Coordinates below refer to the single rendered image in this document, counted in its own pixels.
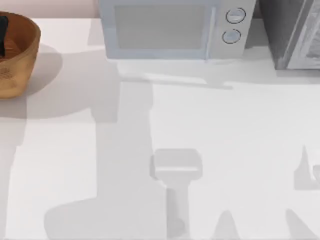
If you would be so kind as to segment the microwave knob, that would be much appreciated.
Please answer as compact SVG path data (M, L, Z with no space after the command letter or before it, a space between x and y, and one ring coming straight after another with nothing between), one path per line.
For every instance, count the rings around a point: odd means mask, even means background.
M222 40L228 45L235 44L240 41L242 34L237 29L227 30L222 35Z
M230 24L239 24L245 20L247 16L246 11L243 8L234 8L226 13L226 21Z

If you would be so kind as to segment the pale microwave oven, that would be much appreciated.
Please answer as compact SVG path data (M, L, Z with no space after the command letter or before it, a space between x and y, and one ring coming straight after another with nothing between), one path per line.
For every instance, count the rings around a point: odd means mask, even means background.
M218 7L215 14L215 26L209 60L228 60L241 58L245 50L249 30L257 0L216 0ZM238 24L230 24L226 20L229 10L242 8L246 18ZM226 44L222 40L225 31L236 29L241 32L241 39L235 44Z

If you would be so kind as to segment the microwave door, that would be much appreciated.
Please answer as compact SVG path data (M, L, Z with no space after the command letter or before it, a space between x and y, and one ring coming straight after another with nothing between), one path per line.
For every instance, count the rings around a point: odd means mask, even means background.
M112 60L206 60L216 0L98 0Z

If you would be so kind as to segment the black object in bowl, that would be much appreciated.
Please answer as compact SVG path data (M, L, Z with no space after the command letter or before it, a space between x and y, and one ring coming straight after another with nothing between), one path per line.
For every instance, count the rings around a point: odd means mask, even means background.
M0 16L0 57L5 57L5 37L7 34L9 19L7 16Z

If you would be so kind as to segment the wooden bowl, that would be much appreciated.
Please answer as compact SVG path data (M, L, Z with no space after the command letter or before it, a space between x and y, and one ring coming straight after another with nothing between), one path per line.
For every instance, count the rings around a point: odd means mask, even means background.
M41 30L30 18L6 11L9 23L0 57L0 99L16 98L25 92L37 60Z

